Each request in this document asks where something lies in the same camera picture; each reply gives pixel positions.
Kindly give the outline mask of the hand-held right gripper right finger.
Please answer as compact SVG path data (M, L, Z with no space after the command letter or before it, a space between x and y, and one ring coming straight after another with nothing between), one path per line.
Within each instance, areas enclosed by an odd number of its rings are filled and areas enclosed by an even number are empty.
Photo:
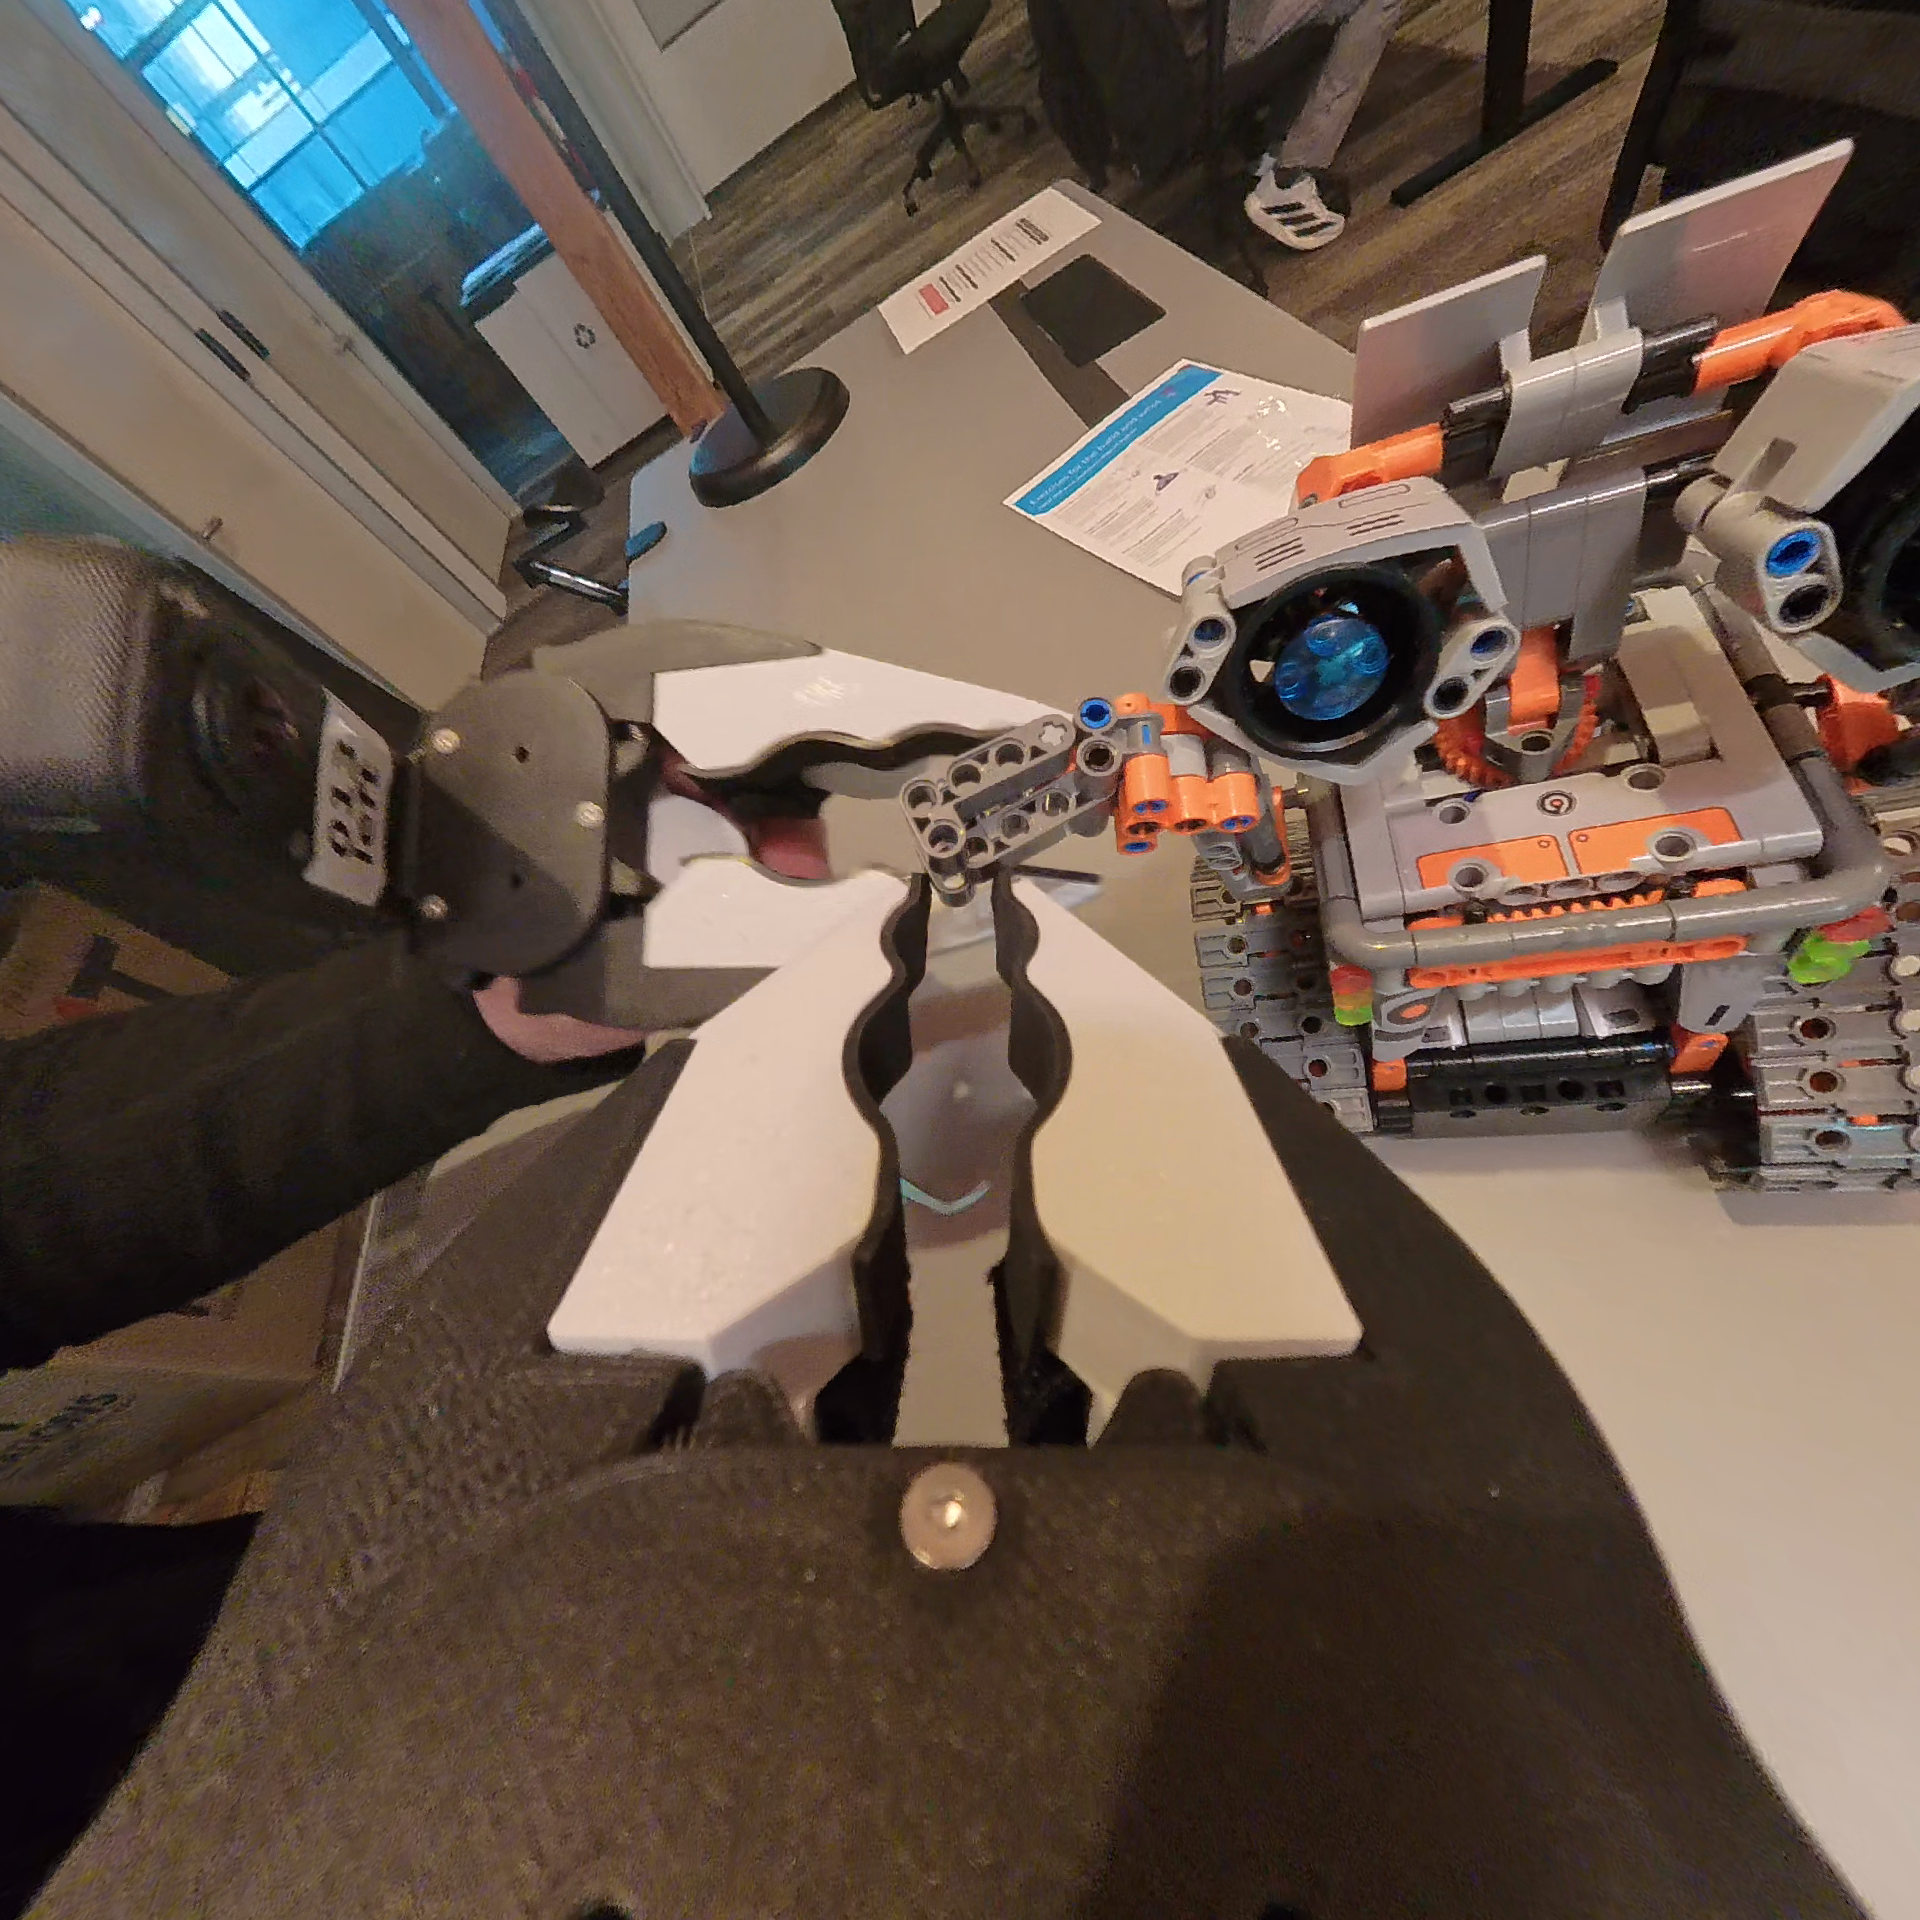
M1309 1098L1033 879L997 879L994 915L1033 1096L997 1265L1006 1429L1104 1429L1146 1375L1209 1397L1220 1363L1359 1352L1273 1149Z

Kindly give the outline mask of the person's left forearm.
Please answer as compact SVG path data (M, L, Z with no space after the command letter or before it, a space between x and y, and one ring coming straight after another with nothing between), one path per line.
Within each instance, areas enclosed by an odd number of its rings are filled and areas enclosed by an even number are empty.
M186 1311L515 1110L536 1067L407 932L0 1045L0 1363Z

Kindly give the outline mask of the black table leg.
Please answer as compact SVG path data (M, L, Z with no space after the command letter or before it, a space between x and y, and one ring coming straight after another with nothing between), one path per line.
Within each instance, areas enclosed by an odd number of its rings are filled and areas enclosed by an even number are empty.
M1531 93L1531 40L1532 40L1532 0L1487 6L1482 127L1466 145L1395 180L1388 194L1395 212L1427 199L1447 180L1504 151L1531 127L1547 125L1555 115L1573 110L1584 93L1617 78L1617 57L1590 57L1562 78L1555 78L1547 87Z

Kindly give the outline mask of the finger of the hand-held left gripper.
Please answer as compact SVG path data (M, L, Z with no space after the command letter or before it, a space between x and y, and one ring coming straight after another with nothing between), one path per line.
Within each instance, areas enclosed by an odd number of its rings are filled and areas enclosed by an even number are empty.
M1047 702L847 651L669 672L652 730L693 780L904 780Z
M773 876L746 856L697 856L647 903L641 961L652 973L779 973L856 918L890 918L898 876L847 879Z

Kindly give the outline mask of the blue header printed sheet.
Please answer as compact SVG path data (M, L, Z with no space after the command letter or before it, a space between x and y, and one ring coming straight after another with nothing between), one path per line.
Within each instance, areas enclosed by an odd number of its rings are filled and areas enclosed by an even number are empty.
M1354 412L1338 394L1178 362L1006 511L1178 595L1185 561L1289 517L1298 468L1349 448L1349 429Z

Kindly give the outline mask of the person's left hand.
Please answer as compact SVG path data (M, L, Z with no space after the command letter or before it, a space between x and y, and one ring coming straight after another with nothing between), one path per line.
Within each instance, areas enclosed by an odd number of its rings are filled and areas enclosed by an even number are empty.
M746 851L759 856L763 868L782 879L826 879L826 824L817 816L773 816L773 822L746 822L741 824ZM476 1014L493 1032L497 1045L509 1045L525 1063L536 1067L565 1067L565 1063L600 1063L635 1053L652 1032L641 1028L598 1028L583 1019L534 1019L525 1005L525 986L515 978L487 978L483 986L471 991Z

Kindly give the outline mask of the black square table cover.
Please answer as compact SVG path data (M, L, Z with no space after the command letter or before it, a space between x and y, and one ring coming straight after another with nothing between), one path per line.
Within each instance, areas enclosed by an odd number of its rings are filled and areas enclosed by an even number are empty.
M1104 362L1162 322L1162 303L1117 281L1104 259L1078 255L1022 287L1022 311L1066 359L1072 374Z

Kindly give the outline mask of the black orange tracked toy robot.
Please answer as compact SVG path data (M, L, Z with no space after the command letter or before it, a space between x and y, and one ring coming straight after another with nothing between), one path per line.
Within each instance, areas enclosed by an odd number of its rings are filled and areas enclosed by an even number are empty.
M1376 311L1349 448L1178 537L1157 683L904 778L931 894L1191 848L1209 1019L1345 1131L1682 1124L1915 1187L1915 322L1778 282L1850 140Z

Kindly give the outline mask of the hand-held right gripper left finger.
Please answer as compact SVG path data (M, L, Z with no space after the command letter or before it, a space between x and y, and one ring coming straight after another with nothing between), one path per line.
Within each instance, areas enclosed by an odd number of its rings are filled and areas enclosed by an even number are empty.
M907 1259L880 1103L915 1063L928 879L852 909L697 1028L545 1342L763 1375L801 1429L898 1429Z

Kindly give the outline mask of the white barcode sheet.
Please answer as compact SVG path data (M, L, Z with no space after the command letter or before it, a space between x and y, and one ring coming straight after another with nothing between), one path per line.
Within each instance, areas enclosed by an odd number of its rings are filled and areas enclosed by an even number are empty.
M898 282L898 292L880 303L880 320L898 351L920 351L967 311L994 309L1006 287L1017 287L1047 259L1066 255L1096 227L1096 205L1078 205L1072 189L1047 186L1042 194L1006 212L997 227L963 241L931 267Z

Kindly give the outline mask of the cardboard moving box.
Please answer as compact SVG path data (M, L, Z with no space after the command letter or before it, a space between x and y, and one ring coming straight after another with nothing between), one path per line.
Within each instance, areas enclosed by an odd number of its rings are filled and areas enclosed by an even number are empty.
M219 969L80 894L27 884L6 903L8 1043L214 986ZM178 1313L6 1375L6 1510L112 1510L140 1482L329 1383L362 1235L365 1207Z

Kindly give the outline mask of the white recycling bin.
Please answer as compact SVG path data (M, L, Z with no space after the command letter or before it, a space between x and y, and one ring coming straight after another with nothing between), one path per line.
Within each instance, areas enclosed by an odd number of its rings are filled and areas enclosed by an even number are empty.
M669 415L540 231L483 259L457 303L583 467L606 467Z

